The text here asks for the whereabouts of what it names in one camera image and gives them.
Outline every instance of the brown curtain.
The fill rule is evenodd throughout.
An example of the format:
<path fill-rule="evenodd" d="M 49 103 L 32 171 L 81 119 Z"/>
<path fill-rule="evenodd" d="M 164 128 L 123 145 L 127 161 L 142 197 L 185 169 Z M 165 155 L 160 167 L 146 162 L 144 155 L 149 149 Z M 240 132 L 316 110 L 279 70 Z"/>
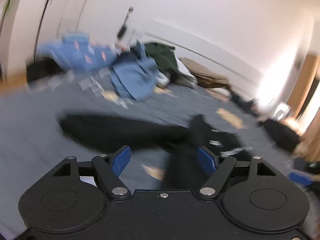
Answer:
<path fill-rule="evenodd" d="M 320 161 L 320 108 L 295 150 L 296 155 L 308 161 Z"/>

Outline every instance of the blue object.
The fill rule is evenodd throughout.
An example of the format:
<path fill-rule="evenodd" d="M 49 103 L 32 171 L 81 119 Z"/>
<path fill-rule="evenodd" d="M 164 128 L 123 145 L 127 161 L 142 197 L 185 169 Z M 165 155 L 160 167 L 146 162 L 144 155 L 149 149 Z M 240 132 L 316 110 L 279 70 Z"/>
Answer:
<path fill-rule="evenodd" d="M 309 179 L 308 177 L 302 176 L 302 175 L 297 174 L 295 172 L 289 173 L 289 179 L 294 182 L 300 183 L 304 186 L 310 186 L 313 183 L 313 181 L 311 179 Z"/>
<path fill-rule="evenodd" d="M 124 168 L 129 163 L 130 158 L 131 158 L 131 149 L 130 147 L 127 147 L 117 157 L 113 159 L 113 164 L 111 167 L 113 173 L 119 177 L 122 171 L 124 170 Z"/>
<path fill-rule="evenodd" d="M 52 58 L 63 70 L 89 72 L 110 66 L 116 59 L 109 47 L 91 45 L 83 35 L 69 35 L 64 41 L 45 43 L 38 46 L 37 57 Z"/>
<path fill-rule="evenodd" d="M 217 170 L 214 159 L 202 148 L 198 149 L 198 162 L 209 177 Z"/>
<path fill-rule="evenodd" d="M 137 42 L 133 50 L 139 59 L 113 65 L 109 76 L 120 96 L 141 100 L 153 93 L 159 70 L 154 59 L 147 57 L 144 44 Z"/>

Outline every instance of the gray bed sheet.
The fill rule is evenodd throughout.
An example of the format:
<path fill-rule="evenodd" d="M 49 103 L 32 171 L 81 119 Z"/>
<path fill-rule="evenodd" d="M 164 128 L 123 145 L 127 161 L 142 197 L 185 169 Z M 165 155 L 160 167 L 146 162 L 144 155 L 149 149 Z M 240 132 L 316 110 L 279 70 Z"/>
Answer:
<path fill-rule="evenodd" d="M 106 73 L 92 77 L 103 89 L 113 90 Z M 261 156 L 285 175 L 291 171 L 288 154 L 274 147 L 252 116 L 244 114 L 231 102 L 212 98 L 201 87 L 193 90 L 169 85 L 171 94 L 153 93 L 142 102 L 125 99 L 122 104 L 116 104 L 91 88 L 83 90 L 88 78 L 92 80 L 89 76 L 77 75 L 69 81 L 51 81 L 48 88 L 42 86 L 43 91 L 20 91 L 0 98 L 0 232 L 6 239 L 15 238 L 26 229 L 19 215 L 18 201 L 31 185 L 66 156 L 88 161 L 98 154 L 63 136 L 57 118 L 65 112 L 111 114 L 182 126 L 187 126 L 193 115 L 203 114 L 212 126 L 237 133 L 245 147 L 252 147 L 252 155 Z M 221 107 L 242 118 L 247 128 L 237 130 L 220 118 L 216 110 Z M 147 175 L 141 165 L 165 169 L 168 157 L 162 149 L 134 152 L 120 178 L 132 192 L 157 189 L 161 181 Z M 312 194 L 308 193 L 308 198 L 311 208 L 303 227 L 314 237 L 319 203 Z"/>

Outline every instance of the gray blanket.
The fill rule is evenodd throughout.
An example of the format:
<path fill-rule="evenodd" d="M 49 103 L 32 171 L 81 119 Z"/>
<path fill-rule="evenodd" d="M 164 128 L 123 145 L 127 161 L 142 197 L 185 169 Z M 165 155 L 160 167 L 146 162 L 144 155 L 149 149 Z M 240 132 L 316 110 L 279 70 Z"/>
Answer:
<path fill-rule="evenodd" d="M 63 136 L 57 117 L 65 111 L 105 113 L 128 118 L 186 126 L 195 114 L 204 114 L 212 126 L 237 133 L 252 155 L 259 155 L 287 175 L 289 156 L 275 148 L 262 128 L 249 115 L 230 103 L 209 96 L 201 87 L 170 85 L 169 94 L 157 94 L 143 102 L 132 100 L 109 101 L 100 91 L 113 90 L 106 73 L 92 78 L 79 75 L 60 82 L 49 81 L 43 91 L 21 91 L 0 98 L 0 232 L 12 239 L 25 230 L 18 211 L 20 196 L 66 156 L 78 161 L 91 160 L 97 152 L 88 150 Z M 246 129 L 237 130 L 216 114 L 224 108 L 243 119 Z M 146 149 L 132 153 L 121 180 L 133 192 L 135 189 L 157 189 L 160 181 L 146 174 L 142 164 L 166 168 L 168 153 L 161 149 Z M 311 208 L 304 231 L 316 235 L 315 217 L 319 209 L 316 199 L 308 195 Z"/>

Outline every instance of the light blue patterned fabric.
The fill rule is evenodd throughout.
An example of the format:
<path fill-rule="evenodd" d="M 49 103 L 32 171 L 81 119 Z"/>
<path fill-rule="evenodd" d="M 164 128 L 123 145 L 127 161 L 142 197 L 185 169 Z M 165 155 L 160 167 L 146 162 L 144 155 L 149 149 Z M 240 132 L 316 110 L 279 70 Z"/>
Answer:
<path fill-rule="evenodd" d="M 120 96 L 142 100 L 153 93 L 159 70 L 154 59 L 147 57 L 144 44 L 138 42 L 134 51 L 140 59 L 115 64 L 109 76 Z"/>
<path fill-rule="evenodd" d="M 36 50 L 37 57 L 52 58 L 63 70 L 90 72 L 112 64 L 116 54 L 109 47 L 91 45 L 88 40 L 68 39 L 41 44 Z"/>

